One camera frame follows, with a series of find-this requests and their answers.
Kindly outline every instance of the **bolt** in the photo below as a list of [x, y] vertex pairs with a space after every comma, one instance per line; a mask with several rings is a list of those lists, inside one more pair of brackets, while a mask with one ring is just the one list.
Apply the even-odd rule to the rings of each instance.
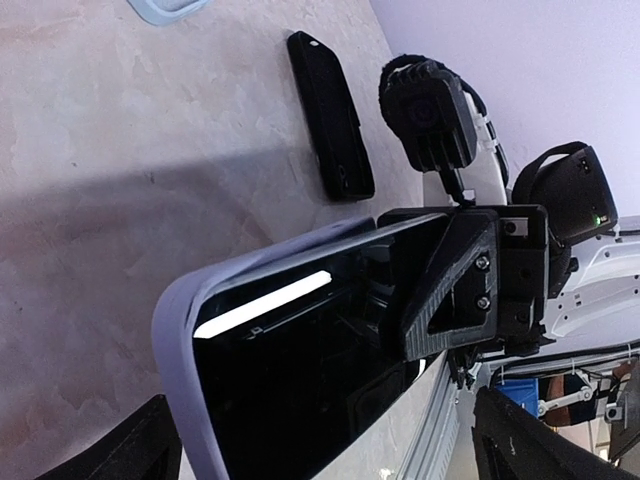
[[491, 300], [489, 300], [489, 297], [483, 296], [478, 299], [476, 305], [480, 310], [489, 310], [489, 307], [491, 306]]
[[504, 231], [507, 233], [507, 235], [513, 235], [514, 233], [516, 233], [516, 224], [513, 222], [507, 222], [504, 225]]
[[476, 267], [478, 267], [479, 270], [486, 270], [490, 266], [491, 266], [491, 262], [484, 255], [476, 259]]
[[516, 314], [516, 320], [518, 320], [520, 323], [529, 323], [529, 315], [527, 314], [527, 312], [518, 312]]

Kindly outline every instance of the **gray floor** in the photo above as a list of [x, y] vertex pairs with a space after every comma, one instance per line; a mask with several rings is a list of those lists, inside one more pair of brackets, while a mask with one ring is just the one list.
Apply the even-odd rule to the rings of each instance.
[[[390, 53], [367, 0], [215, 0], [162, 29], [126, 0], [0, 11], [0, 478], [28, 480], [161, 391], [150, 320], [173, 279], [422, 194], [378, 112]], [[322, 193], [298, 29], [342, 60], [372, 201]]]

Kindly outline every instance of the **blue container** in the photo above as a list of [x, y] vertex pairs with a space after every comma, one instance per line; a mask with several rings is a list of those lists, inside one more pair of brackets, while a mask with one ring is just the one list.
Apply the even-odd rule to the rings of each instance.
[[538, 379], [505, 380], [498, 382], [496, 390], [504, 393], [534, 417], [538, 417]]

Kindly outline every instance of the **white object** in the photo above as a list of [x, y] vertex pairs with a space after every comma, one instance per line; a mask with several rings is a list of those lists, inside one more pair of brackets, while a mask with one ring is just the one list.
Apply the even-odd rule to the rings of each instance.
[[200, 325], [193, 338], [213, 338], [271, 310], [303, 297], [331, 283], [331, 274], [321, 270], [263, 297], [256, 298]]
[[173, 11], [159, 7], [153, 0], [128, 0], [128, 2], [144, 21], [162, 27], [200, 10], [209, 3], [209, 0], [196, 0]]
[[568, 407], [574, 403], [588, 402], [593, 398], [593, 388], [591, 385], [585, 385], [579, 392], [565, 395], [564, 397], [556, 398], [554, 400], [544, 401], [538, 400], [538, 416], [542, 417], [550, 410], [556, 410], [562, 407]]

